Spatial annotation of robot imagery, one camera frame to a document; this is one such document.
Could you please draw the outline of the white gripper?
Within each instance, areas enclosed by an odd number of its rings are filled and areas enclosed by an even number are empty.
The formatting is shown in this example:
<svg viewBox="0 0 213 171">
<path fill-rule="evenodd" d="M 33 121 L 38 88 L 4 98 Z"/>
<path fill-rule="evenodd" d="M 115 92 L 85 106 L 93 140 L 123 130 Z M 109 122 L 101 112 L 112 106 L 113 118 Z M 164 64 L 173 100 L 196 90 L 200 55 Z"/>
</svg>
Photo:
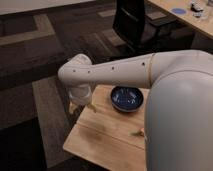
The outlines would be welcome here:
<svg viewBox="0 0 213 171">
<path fill-rule="evenodd" d="M 92 99 L 91 87 L 88 84 L 83 84 L 77 87 L 70 87 L 68 90 L 70 105 L 69 113 L 72 115 L 78 106 L 87 105 L 93 112 L 97 112 L 96 107 L 93 104 L 89 104 Z"/>
</svg>

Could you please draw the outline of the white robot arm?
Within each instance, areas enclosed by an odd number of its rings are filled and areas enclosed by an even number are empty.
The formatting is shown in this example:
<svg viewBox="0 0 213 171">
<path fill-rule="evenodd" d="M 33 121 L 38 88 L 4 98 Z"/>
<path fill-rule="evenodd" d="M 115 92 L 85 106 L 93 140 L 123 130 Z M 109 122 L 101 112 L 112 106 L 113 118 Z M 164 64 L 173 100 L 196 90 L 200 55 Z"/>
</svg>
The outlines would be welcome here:
<svg viewBox="0 0 213 171">
<path fill-rule="evenodd" d="M 178 50 L 94 64 L 77 54 L 58 70 L 76 105 L 93 85 L 147 88 L 147 171 L 213 171 L 213 54 Z"/>
</svg>

